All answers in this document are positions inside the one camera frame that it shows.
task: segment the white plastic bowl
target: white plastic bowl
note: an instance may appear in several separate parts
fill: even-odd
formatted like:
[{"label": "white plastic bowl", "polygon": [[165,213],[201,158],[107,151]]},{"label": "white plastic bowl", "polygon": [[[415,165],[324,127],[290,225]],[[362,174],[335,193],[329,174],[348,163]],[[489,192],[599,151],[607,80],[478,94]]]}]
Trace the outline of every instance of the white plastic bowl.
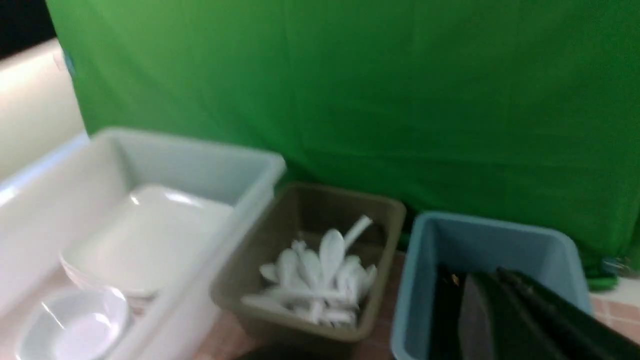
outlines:
[{"label": "white plastic bowl", "polygon": [[127,300],[116,289],[57,293],[35,310],[17,359],[102,359],[122,339],[130,318]]}]

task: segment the green fabric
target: green fabric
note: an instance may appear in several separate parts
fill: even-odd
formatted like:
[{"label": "green fabric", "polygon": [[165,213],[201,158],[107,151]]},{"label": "green fabric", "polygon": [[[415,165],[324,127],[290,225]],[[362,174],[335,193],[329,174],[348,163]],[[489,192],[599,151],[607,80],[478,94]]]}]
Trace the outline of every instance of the green fabric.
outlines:
[{"label": "green fabric", "polygon": [[636,254],[636,0],[49,0],[90,133],[281,152],[296,177]]}]

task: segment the white plate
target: white plate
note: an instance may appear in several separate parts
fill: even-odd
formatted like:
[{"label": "white plate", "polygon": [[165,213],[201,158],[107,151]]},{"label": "white plate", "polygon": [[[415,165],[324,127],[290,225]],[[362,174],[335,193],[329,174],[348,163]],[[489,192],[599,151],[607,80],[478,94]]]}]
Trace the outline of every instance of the white plate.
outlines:
[{"label": "white plate", "polygon": [[131,313],[116,289],[68,290],[40,303],[16,349],[20,360],[96,360],[120,341]]},{"label": "white plate", "polygon": [[131,192],[86,241],[61,253],[74,277],[149,298],[185,272],[207,248],[233,207],[146,185]]}]

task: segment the blue plastic bin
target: blue plastic bin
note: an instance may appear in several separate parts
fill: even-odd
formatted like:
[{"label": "blue plastic bin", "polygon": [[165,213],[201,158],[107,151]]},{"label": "blue plastic bin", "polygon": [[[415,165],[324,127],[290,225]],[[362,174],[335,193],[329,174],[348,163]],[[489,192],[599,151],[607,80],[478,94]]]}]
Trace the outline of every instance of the blue plastic bin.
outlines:
[{"label": "blue plastic bin", "polygon": [[578,250],[559,231],[487,218],[429,212],[413,224],[398,294],[391,349],[397,360],[426,360],[438,264],[455,271],[520,270],[591,313]]}]

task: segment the white tray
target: white tray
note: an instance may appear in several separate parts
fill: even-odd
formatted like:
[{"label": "white tray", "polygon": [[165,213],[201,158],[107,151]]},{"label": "white tray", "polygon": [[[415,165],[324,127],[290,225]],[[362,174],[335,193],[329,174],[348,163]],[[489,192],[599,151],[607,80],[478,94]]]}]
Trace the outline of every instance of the white tray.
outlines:
[{"label": "white tray", "polygon": [[214,235],[220,240],[162,290],[108,360],[192,356],[218,311],[209,283],[272,199],[284,170],[280,155],[264,151],[123,129],[97,134],[33,182],[0,193],[0,318],[60,267],[60,250],[91,238],[136,188],[158,184],[233,212]]},{"label": "white tray", "polygon": [[80,287],[112,286],[128,297],[150,298],[220,242],[213,235],[232,211],[221,202],[143,185],[95,234],[61,252],[61,262]]}]

